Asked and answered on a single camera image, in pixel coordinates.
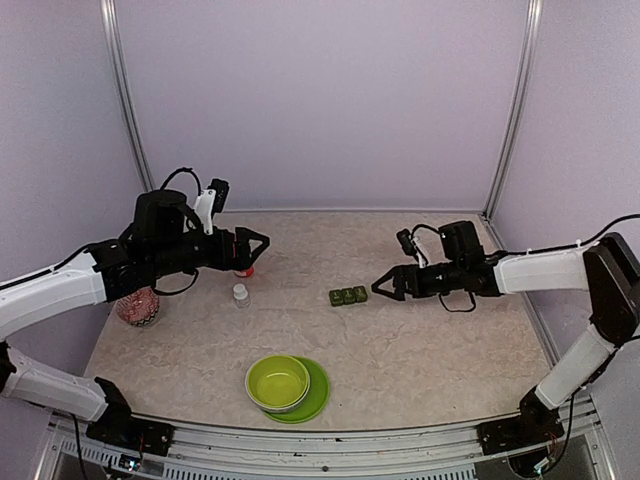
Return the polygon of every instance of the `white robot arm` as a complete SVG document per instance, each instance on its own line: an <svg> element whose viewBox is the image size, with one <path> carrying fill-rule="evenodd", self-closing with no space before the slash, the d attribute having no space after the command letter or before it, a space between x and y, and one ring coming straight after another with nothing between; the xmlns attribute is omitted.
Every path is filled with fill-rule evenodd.
<svg viewBox="0 0 640 480"><path fill-rule="evenodd" d="M0 284L0 394L67 412L90 423L87 435L166 455L171 427L131 418L131 409L108 380L71 375L9 347L7 338L40 321L87 305L111 302L172 273L197 275L200 267L246 270L268 247L264 235L213 226L228 184L213 180L195 209L174 190L140 195L133 223L118 239L82 247L67 260ZM251 249L249 242L260 245Z"/></svg>
<svg viewBox="0 0 640 480"><path fill-rule="evenodd" d="M404 252L418 265L392 268L372 285L372 291L403 301L442 296L454 290L473 295L500 296L538 290L589 291L590 325L549 374L520 402L515 418L486 422L478 427L483 451L535 445L562 436L558 407L574 392L602 374L616 352L632 340L640 324L640 263L621 235L607 234L587 245L562 246L509 254L485 255L473 223L456 222L433 229L442 241L446 263L423 266L424 254L415 248L413 232L397 234ZM392 281L393 290L381 288Z"/></svg>

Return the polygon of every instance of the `yellow-green bowl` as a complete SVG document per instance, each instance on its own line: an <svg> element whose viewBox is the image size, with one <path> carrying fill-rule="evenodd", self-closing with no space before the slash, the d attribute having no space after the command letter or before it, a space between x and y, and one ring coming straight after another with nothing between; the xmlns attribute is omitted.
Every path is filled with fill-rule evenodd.
<svg viewBox="0 0 640 480"><path fill-rule="evenodd" d="M258 360L245 379L251 400L269 413L294 410L304 400L309 383L307 368L287 355L271 355Z"/></svg>

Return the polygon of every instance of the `lavender wall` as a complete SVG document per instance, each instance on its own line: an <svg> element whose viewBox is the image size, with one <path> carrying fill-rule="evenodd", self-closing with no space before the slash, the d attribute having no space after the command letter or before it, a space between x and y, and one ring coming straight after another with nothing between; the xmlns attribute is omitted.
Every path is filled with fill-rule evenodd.
<svg viewBox="0 0 640 480"><path fill-rule="evenodd" d="M496 224L512 248L587 238L640 211L640 3L545 2L535 68ZM640 224L617 229L640 254ZM561 352L586 327L584 293L535 296ZM623 479L640 472L640 344L593 387Z"/></svg>
<svg viewBox="0 0 640 480"><path fill-rule="evenodd" d="M526 1L117 6L156 181L194 165L240 209L484 207Z"/></svg>
<svg viewBox="0 0 640 480"><path fill-rule="evenodd" d="M0 279L117 235L139 183L118 110L97 1L0 0ZM106 308L9 338L37 360L81 373ZM0 398L3 479L33 474L46 412Z"/></svg>

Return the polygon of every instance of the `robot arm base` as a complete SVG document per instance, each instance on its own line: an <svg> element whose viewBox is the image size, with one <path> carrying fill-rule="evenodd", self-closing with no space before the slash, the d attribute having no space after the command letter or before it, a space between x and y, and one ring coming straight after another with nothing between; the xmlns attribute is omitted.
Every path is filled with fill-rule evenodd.
<svg viewBox="0 0 640 480"><path fill-rule="evenodd" d="M166 457L169 453L174 427L131 416L131 408L120 390L109 380L96 377L105 393L107 409L87 427L87 437L136 452Z"/></svg>
<svg viewBox="0 0 640 480"><path fill-rule="evenodd" d="M478 425L478 436L485 455L546 443L551 435L564 435L558 409L548 410L535 394L535 388L520 401L520 414Z"/></svg>

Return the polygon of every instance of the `marble table surface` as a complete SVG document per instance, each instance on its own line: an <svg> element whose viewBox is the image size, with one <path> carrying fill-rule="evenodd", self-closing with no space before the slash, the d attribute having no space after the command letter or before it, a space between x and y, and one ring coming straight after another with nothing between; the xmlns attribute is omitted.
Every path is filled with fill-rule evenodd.
<svg viewBox="0 0 640 480"><path fill-rule="evenodd" d="M395 238L417 223L475 222L475 215L418 213L243 213L216 216L246 226L271 247L243 280L251 305L239 309L231 272L203 269L187 293L161 298L158 321L135 328L110 315L88 375L112 380L138 413L209 425L294 430L368 430L443 424L514 412L548 371L522 300L479 298L473 313L448 313L437 298L406 302L370 295L331 307L328 291L366 285L411 263ZM422 235L443 261L436 235ZM173 276L159 286L185 285ZM447 299L468 304L464 293ZM259 358L285 353L319 362L331 381L321 415L300 425L268 419L244 390Z"/></svg>

